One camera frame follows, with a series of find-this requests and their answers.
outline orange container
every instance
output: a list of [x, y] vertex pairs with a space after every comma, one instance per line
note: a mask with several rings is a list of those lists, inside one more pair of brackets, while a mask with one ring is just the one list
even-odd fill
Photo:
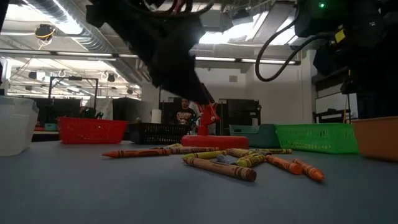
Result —
[[362, 155], [398, 161], [398, 116], [362, 119], [353, 123]]

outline green plastic basket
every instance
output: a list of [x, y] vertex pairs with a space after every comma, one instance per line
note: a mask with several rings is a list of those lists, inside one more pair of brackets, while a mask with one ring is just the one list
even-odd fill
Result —
[[280, 148], [273, 124], [262, 124], [260, 126], [230, 125], [229, 131], [232, 136], [247, 137], [250, 147]]
[[281, 148], [331, 154], [358, 153], [352, 124], [276, 125]]

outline crayon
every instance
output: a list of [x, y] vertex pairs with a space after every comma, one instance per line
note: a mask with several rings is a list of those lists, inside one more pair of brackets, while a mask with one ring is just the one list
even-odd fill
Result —
[[172, 154], [220, 151], [219, 147], [170, 147], [169, 149]]
[[230, 177], [243, 179], [249, 182], [256, 180], [257, 173], [254, 169], [228, 165], [220, 162], [208, 161], [206, 159], [188, 158], [184, 162], [190, 166], [216, 172]]
[[212, 159], [218, 155], [226, 155], [226, 151], [214, 151], [214, 152], [199, 152], [199, 153], [189, 153], [181, 157], [181, 159], [199, 158], [199, 159]]
[[176, 143], [165, 147], [154, 147], [152, 149], [170, 149], [171, 147], [183, 147], [183, 146], [179, 143]]
[[227, 149], [226, 152], [228, 153], [228, 155], [233, 156], [233, 157], [238, 157], [238, 158], [254, 153], [247, 149]]
[[255, 156], [251, 157], [246, 156], [245, 159], [238, 159], [238, 161], [236, 161], [236, 164], [241, 167], [254, 167], [255, 165], [263, 163], [265, 158], [266, 157], [262, 154], [256, 154]]
[[292, 174], [300, 175], [303, 172], [303, 169], [298, 164], [295, 164], [294, 162], [287, 162], [286, 160], [275, 157], [275, 156], [267, 155], [266, 161], [270, 164], [273, 164], [273, 165], [281, 168], [281, 169], [285, 169], [285, 170], [291, 172]]
[[300, 159], [294, 159], [293, 162], [300, 165], [303, 168], [305, 174], [309, 176], [311, 179], [316, 181], [325, 180], [325, 175], [323, 175], [323, 172], [320, 169], [311, 166], [310, 164], [307, 164], [306, 162]]
[[226, 156], [224, 156], [222, 154], [216, 156], [216, 158], [217, 158], [217, 162], [221, 162], [221, 163], [225, 163], [225, 164], [229, 164], [229, 165], [236, 165], [236, 162], [229, 160]]
[[102, 155], [112, 158], [122, 158], [122, 157], [139, 157], [139, 156], [168, 156], [170, 155], [170, 150], [168, 149], [149, 149], [149, 150], [129, 150], [129, 151], [113, 151], [105, 152]]
[[291, 149], [250, 149], [252, 152], [270, 152], [272, 154], [291, 154]]

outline red basket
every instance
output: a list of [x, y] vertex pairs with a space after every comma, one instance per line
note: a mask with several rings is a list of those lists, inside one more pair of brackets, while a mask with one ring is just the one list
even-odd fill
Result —
[[126, 126], [127, 121], [58, 118], [63, 144], [119, 144]]

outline black t-shirt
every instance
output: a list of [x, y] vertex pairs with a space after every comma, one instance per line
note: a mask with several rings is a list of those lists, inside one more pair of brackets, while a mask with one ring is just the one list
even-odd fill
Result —
[[196, 113], [193, 109], [180, 108], [175, 113], [173, 113], [171, 119], [172, 119], [173, 123], [175, 123], [175, 124], [190, 125], [189, 121], [195, 116], [196, 116]]

